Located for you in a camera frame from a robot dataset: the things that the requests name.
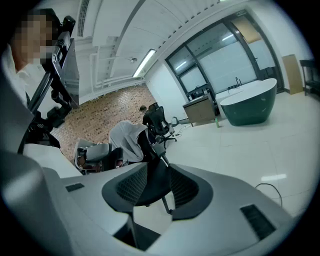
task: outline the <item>white tile floor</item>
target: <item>white tile floor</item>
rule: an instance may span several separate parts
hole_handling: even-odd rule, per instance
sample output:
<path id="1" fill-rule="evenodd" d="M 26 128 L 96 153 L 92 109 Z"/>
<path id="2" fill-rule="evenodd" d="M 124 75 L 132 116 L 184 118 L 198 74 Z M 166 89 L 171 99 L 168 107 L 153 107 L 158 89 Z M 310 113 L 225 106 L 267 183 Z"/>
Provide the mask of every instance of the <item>white tile floor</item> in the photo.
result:
<path id="1" fill-rule="evenodd" d="M 252 186 L 266 182 L 280 192 L 283 208 L 292 216 L 306 209 L 319 180 L 320 99 L 304 93 L 276 95 L 268 120 L 262 124 L 232 126 L 227 119 L 216 123 L 178 125 L 182 136 L 167 143 L 171 163 L 229 175 Z M 258 188 L 280 203 L 274 188 Z M 173 194 L 166 196 L 173 209 Z M 171 223 L 162 201 L 135 207 L 134 220 L 162 234 Z"/>

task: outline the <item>gray cloth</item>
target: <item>gray cloth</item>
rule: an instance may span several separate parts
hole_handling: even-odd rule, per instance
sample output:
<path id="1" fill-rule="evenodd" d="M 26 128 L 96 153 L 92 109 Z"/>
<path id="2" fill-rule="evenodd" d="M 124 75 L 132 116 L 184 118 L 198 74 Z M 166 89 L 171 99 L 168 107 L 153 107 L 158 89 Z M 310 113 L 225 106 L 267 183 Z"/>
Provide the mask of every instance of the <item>gray cloth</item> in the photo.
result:
<path id="1" fill-rule="evenodd" d="M 142 123 L 133 124 L 128 120 L 120 121 L 111 129 L 109 143 L 112 144 L 112 150 L 123 149 L 123 163 L 142 161 L 144 154 L 138 145 L 138 136 L 144 132 L 148 137 L 147 131 L 148 127 Z"/>

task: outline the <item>ceiling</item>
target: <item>ceiling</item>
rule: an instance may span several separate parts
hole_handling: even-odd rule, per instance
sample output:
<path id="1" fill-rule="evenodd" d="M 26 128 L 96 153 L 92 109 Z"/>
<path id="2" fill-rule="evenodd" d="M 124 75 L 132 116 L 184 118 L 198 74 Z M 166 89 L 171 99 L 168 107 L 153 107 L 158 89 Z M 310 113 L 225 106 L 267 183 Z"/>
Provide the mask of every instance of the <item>ceiling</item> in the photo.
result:
<path id="1" fill-rule="evenodd" d="M 79 101 L 144 83 L 144 74 L 188 29 L 221 8 L 245 0 L 44 0 L 62 22 L 76 20 L 71 37 L 80 75 Z M 157 52 L 132 78 L 150 49 Z"/>

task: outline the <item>brick wall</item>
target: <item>brick wall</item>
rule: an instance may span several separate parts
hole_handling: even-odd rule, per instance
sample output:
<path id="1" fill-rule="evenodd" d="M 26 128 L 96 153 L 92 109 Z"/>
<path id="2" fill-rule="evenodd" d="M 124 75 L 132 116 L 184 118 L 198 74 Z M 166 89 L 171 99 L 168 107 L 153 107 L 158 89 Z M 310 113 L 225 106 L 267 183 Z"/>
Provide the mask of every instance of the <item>brick wall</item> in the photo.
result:
<path id="1" fill-rule="evenodd" d="M 65 123 L 51 134 L 61 145 L 61 151 L 73 161 L 78 138 L 94 143 L 109 142 L 110 130 L 120 121 L 142 123 L 141 105 L 147 107 L 156 102 L 146 85 L 131 86 L 100 96 L 80 105 L 66 117 Z"/>

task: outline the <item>bottle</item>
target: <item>bottle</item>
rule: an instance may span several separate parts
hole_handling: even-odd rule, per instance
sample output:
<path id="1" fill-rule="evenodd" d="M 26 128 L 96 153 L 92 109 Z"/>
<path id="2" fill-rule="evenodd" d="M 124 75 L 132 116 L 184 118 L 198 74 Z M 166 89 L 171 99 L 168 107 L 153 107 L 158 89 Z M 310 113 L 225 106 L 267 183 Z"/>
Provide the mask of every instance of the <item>bottle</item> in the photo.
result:
<path id="1" fill-rule="evenodd" d="M 215 118 L 215 124 L 216 124 L 216 127 L 219 128 L 219 121 L 217 117 Z"/>

